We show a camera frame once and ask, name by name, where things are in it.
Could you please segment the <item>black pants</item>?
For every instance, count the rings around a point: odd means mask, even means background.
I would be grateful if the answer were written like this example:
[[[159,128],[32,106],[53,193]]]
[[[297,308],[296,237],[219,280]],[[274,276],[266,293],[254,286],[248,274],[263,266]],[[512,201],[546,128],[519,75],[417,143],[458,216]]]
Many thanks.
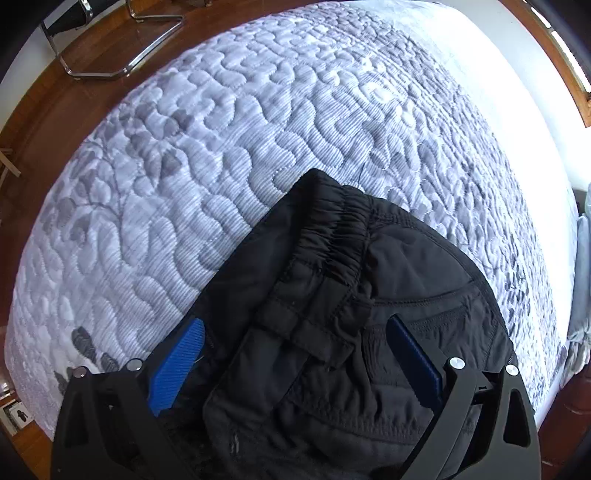
[[[517,356],[472,260],[399,206],[312,169],[191,307],[206,345],[160,425],[198,479],[393,479],[432,420],[386,340]]]

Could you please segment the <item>grey folded duvet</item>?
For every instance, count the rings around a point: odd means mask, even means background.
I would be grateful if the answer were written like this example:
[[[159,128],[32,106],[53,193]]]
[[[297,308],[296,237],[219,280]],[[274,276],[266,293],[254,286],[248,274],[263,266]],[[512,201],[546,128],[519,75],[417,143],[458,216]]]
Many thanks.
[[[577,220],[575,278],[567,340],[562,387],[590,362],[590,189],[585,195],[584,212]]]

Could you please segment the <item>grey quilted bedspread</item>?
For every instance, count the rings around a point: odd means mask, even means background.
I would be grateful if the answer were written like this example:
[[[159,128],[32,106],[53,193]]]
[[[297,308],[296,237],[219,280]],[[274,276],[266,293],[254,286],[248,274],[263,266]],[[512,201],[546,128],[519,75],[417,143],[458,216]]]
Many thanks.
[[[71,371],[145,357],[311,169],[409,211],[465,252],[543,417],[567,356],[577,209],[501,52],[461,12],[325,3],[242,24],[128,93],[48,190],[6,336],[52,435]]]

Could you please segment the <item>chrome cantilever chair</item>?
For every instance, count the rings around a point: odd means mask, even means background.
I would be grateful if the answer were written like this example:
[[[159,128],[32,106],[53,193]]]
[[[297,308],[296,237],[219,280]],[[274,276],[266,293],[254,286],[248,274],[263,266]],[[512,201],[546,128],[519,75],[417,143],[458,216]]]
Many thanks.
[[[135,1],[79,0],[40,28],[65,73],[75,80],[127,77],[185,23],[182,14],[145,13]]]

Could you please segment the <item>wooden window frame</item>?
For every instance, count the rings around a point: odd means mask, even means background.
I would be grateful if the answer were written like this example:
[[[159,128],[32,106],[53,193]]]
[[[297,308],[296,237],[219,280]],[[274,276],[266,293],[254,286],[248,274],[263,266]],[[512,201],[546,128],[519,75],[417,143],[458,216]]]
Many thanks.
[[[590,17],[566,1],[572,26],[551,1],[502,1],[549,57],[569,91],[585,127],[590,127],[590,48],[577,36],[590,34]]]

